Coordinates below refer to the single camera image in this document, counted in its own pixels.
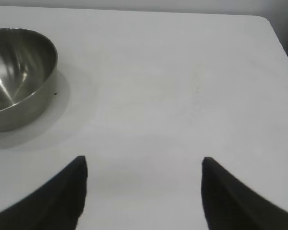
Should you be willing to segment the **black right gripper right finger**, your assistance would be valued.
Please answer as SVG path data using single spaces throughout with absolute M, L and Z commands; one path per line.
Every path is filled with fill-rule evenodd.
M 211 157 L 202 161 L 201 197 L 210 230 L 288 230 L 288 212 L 266 200 Z

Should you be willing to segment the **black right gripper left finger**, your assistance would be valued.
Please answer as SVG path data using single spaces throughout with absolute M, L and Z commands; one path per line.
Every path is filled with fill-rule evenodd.
M 74 230 L 87 194 L 85 156 L 78 156 L 27 197 L 0 212 L 0 230 Z

